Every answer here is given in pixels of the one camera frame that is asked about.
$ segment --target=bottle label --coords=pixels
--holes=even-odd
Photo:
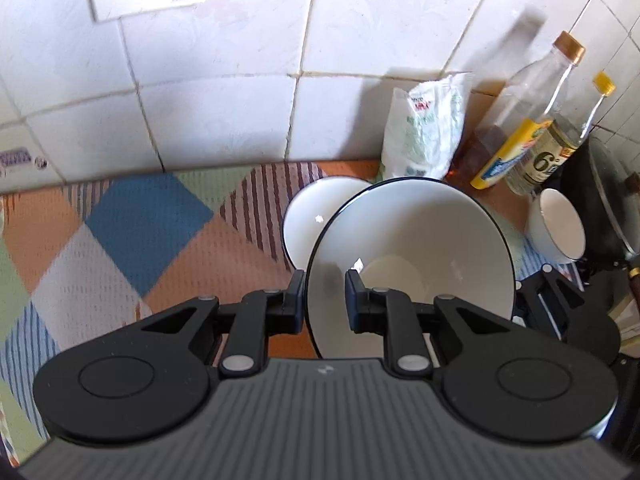
[[[536,123],[529,118],[524,119],[473,178],[471,185],[476,189],[485,189],[498,182],[527,153],[550,124],[551,121]]]
[[[556,123],[553,123],[545,129],[538,142],[524,156],[517,171],[530,184],[541,184],[562,166],[576,149],[558,130]]]

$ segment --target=plastic bottle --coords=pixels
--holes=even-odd
[[[545,57],[513,76],[460,149],[454,171],[475,175],[476,189],[504,177],[551,124],[550,111],[564,100],[569,74],[583,55],[584,47],[562,32]]]
[[[589,136],[591,122],[605,97],[616,89],[604,72],[593,78],[586,94],[553,112],[554,121],[505,177],[509,189],[529,194],[577,150]]]

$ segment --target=white plastic bag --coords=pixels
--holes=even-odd
[[[383,180],[447,174],[462,136],[472,79],[472,73],[460,73],[409,92],[394,89],[382,146]]]

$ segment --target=black pan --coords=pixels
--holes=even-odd
[[[628,171],[599,140],[590,137],[563,165],[560,191],[574,205],[586,237],[585,257],[601,268],[626,267],[640,306],[638,175]]]

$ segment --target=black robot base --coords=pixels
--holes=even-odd
[[[383,336],[384,358],[269,359],[269,336],[302,328],[302,283],[297,271],[240,303],[194,298],[57,355],[33,387],[52,439],[11,474],[631,478],[597,440],[618,391],[596,356],[453,296],[367,289],[350,270],[351,329]]]

